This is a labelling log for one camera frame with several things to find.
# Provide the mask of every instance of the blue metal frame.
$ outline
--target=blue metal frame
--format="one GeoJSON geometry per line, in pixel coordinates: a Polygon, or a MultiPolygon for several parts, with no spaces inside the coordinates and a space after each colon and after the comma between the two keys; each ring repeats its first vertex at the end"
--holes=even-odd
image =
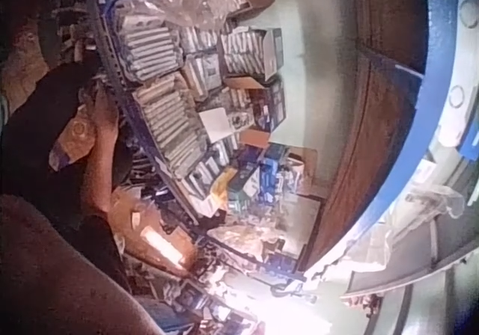
{"type": "Polygon", "coordinates": [[[458,152],[464,158],[470,161],[477,161],[479,159],[479,143],[474,145],[474,142],[479,137],[479,99],[475,103],[474,112],[471,122],[468,126],[467,133],[464,136],[463,142],[458,148],[458,152]]]}
{"type": "Polygon", "coordinates": [[[307,277],[322,271],[323,266],[341,257],[344,250],[349,249],[381,218],[400,195],[424,157],[438,126],[451,83],[456,51],[458,2],[459,0],[427,0],[429,40],[426,70],[417,97],[415,117],[403,149],[387,179],[358,221],[322,259],[306,271],[307,277]]]}

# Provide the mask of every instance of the label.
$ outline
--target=label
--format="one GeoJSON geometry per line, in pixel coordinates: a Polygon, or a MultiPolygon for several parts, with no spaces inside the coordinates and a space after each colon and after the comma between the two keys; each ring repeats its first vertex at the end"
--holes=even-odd
{"type": "Polygon", "coordinates": [[[245,186],[243,187],[243,191],[246,195],[250,198],[256,196],[256,194],[260,190],[260,168],[257,167],[251,177],[246,182],[245,186]]]}

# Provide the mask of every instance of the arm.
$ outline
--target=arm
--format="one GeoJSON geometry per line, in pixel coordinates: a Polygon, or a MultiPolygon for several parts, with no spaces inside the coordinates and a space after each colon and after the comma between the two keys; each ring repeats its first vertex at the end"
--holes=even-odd
{"type": "Polygon", "coordinates": [[[81,190],[85,214],[103,218],[109,213],[112,198],[112,165],[118,138],[118,109],[100,84],[95,103],[87,100],[97,137],[88,158],[81,190]]]}

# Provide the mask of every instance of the white paper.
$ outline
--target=white paper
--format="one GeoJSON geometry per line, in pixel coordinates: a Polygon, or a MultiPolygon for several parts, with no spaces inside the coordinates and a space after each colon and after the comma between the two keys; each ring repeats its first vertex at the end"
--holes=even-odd
{"type": "Polygon", "coordinates": [[[223,107],[200,112],[200,118],[211,143],[220,141],[234,133],[223,107]]]}
{"type": "Polygon", "coordinates": [[[211,194],[205,200],[198,199],[194,195],[190,195],[189,199],[193,208],[205,217],[212,218],[219,209],[219,204],[211,194]]]}

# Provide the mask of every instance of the blue frame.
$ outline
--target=blue frame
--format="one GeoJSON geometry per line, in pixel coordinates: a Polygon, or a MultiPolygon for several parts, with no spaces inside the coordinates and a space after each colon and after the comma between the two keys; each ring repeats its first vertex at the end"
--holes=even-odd
{"type": "MultiPolygon", "coordinates": [[[[427,0],[429,40],[426,69],[415,103],[415,117],[403,149],[388,177],[366,210],[342,239],[322,259],[319,259],[315,265],[306,271],[307,277],[312,277],[317,272],[321,272],[323,266],[329,265],[341,257],[345,250],[357,242],[382,217],[400,195],[424,154],[426,154],[438,126],[451,85],[456,52],[458,2],[459,0],[427,0]]],[[[404,77],[391,77],[390,81],[394,82],[401,79],[403,82],[408,81],[408,78],[404,77]]],[[[406,90],[409,88],[410,85],[405,84],[400,89],[406,90]]]]}

